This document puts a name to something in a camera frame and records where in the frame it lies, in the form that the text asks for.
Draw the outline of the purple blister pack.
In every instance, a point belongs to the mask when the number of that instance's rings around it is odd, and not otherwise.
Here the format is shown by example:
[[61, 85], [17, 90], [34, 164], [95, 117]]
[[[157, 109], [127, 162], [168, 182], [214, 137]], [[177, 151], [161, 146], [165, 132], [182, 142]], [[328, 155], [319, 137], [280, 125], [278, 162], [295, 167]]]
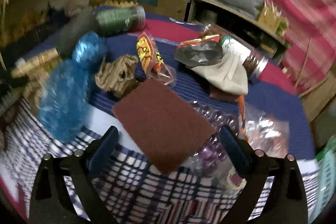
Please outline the purple blister pack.
[[242, 190], [246, 181], [241, 178], [220, 140], [220, 131], [224, 126], [237, 135], [238, 117], [204, 105], [199, 101], [190, 101], [193, 109], [201, 114], [212, 127], [214, 133], [210, 138], [186, 161], [186, 165], [200, 178], [209, 178], [215, 186], [222, 188], [226, 194], [236, 194]]

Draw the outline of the blue plastic bag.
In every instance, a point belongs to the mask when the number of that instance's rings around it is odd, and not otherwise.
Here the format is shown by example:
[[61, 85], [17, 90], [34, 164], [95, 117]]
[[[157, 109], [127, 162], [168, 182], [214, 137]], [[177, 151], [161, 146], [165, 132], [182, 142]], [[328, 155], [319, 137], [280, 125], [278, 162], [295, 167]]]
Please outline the blue plastic bag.
[[78, 40], [71, 57], [51, 72], [42, 88], [38, 118], [58, 141], [71, 142], [81, 132], [94, 74], [106, 51], [106, 40], [88, 32]]

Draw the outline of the maroon scouring pad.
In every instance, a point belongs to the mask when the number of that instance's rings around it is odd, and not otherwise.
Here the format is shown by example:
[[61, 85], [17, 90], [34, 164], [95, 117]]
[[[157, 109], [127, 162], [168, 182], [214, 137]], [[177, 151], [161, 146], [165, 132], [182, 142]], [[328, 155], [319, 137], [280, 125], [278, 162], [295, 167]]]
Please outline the maroon scouring pad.
[[210, 122], [155, 79], [139, 84], [113, 106], [112, 112], [163, 174], [174, 172], [214, 133]]

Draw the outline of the light blue plastic basket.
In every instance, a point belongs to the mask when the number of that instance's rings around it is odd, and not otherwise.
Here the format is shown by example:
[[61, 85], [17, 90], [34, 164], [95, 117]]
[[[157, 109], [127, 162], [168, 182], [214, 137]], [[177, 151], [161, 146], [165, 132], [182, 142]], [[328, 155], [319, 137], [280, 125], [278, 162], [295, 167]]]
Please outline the light blue plastic basket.
[[335, 193], [335, 135], [328, 140], [316, 159], [319, 166], [317, 202], [309, 223], [313, 223], [322, 214]]

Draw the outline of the clear plastic wrapper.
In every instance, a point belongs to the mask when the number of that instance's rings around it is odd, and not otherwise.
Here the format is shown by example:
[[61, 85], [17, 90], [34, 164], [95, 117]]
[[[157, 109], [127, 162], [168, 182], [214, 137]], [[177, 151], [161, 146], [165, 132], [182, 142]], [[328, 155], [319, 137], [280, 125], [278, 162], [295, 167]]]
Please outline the clear plastic wrapper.
[[270, 157], [285, 157], [289, 149], [289, 122], [277, 120], [245, 101], [240, 101], [238, 106], [239, 138]]

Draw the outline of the yellow rectangular box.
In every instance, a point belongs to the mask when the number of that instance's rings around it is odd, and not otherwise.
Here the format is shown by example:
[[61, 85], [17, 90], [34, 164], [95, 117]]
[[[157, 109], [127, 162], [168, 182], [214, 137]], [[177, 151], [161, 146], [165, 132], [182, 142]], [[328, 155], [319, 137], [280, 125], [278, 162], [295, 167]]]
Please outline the yellow rectangular box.
[[11, 71], [11, 76], [13, 78], [23, 77], [42, 65], [46, 65], [51, 61], [60, 61], [61, 59], [62, 58], [60, 57], [57, 49], [51, 48], [50, 50], [31, 57], [25, 63], [21, 63], [18, 67]]

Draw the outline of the beige cloth pouch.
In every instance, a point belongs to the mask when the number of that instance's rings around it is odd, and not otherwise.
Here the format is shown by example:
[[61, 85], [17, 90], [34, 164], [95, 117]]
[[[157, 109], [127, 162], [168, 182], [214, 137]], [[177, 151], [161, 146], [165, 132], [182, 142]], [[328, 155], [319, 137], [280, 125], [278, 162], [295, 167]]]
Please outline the beige cloth pouch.
[[217, 64], [199, 65], [191, 70], [223, 92], [236, 96], [248, 94], [246, 69], [234, 53], [226, 53]]

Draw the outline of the white label spice jar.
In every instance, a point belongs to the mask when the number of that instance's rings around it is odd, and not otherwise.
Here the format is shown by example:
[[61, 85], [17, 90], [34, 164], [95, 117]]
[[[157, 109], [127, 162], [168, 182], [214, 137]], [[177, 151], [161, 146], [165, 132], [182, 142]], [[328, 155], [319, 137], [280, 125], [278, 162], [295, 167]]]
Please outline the white label spice jar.
[[203, 28], [205, 35], [219, 35], [219, 43], [223, 52], [234, 53], [240, 57], [240, 62], [247, 71], [248, 80], [257, 83], [261, 73], [268, 64], [268, 59], [254, 47], [233, 33], [215, 24], [206, 24]]

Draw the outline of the crumpled brown paper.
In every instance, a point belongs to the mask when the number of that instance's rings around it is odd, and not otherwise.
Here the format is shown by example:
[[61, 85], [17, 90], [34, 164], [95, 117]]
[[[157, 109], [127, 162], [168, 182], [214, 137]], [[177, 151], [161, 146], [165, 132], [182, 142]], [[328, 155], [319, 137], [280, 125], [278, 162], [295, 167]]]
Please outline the crumpled brown paper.
[[138, 58], [135, 55], [122, 55], [111, 63], [102, 61], [95, 74], [95, 83], [103, 91], [121, 99], [138, 87], [135, 70]]

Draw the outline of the patterned blanket table cover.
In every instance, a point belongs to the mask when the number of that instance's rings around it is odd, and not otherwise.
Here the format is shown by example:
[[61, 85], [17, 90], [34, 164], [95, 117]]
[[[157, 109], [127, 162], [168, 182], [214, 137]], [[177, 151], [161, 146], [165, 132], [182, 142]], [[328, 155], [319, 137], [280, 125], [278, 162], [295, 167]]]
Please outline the patterned blanket table cover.
[[[301, 100], [259, 82], [236, 106], [174, 59], [179, 45], [132, 31], [121, 9], [83, 11], [37, 114], [26, 76], [1, 76], [1, 223], [307, 223], [317, 163]], [[154, 49], [159, 69], [153, 72]]]

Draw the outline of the grey foil wrapper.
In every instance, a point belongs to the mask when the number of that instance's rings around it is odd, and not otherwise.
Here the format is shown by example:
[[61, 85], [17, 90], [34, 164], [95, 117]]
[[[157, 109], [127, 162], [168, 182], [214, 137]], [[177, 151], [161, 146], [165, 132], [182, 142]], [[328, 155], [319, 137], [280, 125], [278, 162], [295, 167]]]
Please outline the grey foil wrapper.
[[214, 65], [223, 57], [222, 46], [214, 40], [183, 44], [174, 52], [174, 58], [187, 67]]

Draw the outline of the orange yellow snack wrapper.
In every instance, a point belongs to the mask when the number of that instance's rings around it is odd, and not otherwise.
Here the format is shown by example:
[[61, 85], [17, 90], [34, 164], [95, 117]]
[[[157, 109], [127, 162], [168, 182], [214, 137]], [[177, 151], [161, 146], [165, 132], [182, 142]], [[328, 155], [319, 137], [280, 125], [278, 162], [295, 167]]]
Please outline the orange yellow snack wrapper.
[[136, 50], [147, 77], [154, 78], [166, 86], [176, 84], [175, 69], [163, 61], [156, 42], [146, 32], [143, 32], [137, 38]]

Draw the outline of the yellow utensil holder box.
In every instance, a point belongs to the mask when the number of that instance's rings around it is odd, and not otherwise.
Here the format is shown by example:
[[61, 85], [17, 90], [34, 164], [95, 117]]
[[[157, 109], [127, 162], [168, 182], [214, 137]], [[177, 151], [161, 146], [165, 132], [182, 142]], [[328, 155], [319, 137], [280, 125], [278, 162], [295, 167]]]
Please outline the yellow utensil holder box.
[[271, 3], [264, 3], [264, 7], [261, 9], [257, 22], [260, 26], [275, 34], [280, 24], [279, 17], [281, 11], [277, 6]]

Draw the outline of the dark ribbed cup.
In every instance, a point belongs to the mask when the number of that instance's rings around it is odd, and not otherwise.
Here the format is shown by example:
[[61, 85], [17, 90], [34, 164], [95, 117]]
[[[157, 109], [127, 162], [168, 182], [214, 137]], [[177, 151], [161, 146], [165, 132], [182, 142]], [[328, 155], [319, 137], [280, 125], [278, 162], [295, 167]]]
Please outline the dark ribbed cup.
[[63, 59], [70, 57], [78, 40], [86, 33], [97, 29], [98, 22], [92, 10], [86, 9], [79, 12], [56, 36], [55, 48], [59, 56]]

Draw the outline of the green label jar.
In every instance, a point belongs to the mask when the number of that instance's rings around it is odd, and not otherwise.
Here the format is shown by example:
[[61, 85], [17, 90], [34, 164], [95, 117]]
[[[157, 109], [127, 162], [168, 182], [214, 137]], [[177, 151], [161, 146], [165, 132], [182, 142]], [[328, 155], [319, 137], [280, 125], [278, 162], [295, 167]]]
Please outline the green label jar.
[[146, 23], [146, 14], [142, 6], [99, 10], [95, 12], [95, 16], [98, 22], [97, 33], [103, 37], [143, 30]]

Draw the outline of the egg carton tray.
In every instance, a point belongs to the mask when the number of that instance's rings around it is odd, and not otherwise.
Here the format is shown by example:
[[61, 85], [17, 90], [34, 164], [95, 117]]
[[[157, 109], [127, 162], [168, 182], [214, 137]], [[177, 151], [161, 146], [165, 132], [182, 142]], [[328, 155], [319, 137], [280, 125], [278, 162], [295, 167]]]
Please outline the egg carton tray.
[[137, 2], [128, 2], [128, 1], [118, 1], [118, 0], [107, 0], [104, 2], [104, 6], [112, 6], [118, 8], [130, 8], [134, 6], [138, 6]]

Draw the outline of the small wooden shelf unit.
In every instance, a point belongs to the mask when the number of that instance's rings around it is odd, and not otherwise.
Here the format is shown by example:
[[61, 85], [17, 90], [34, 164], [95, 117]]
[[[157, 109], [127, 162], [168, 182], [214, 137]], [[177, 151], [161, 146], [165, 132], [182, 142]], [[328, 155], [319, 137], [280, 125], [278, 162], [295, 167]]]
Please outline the small wooden shelf unit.
[[224, 28], [277, 63], [291, 47], [288, 40], [271, 33], [248, 15], [213, 0], [191, 0], [188, 22]]

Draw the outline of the cardboard box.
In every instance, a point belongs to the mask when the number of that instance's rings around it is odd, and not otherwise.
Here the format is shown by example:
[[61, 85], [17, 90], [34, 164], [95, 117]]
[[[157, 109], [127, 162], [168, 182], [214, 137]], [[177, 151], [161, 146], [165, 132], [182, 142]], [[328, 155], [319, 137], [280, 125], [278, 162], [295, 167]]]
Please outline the cardboard box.
[[192, 0], [137, 0], [146, 12], [187, 21]]

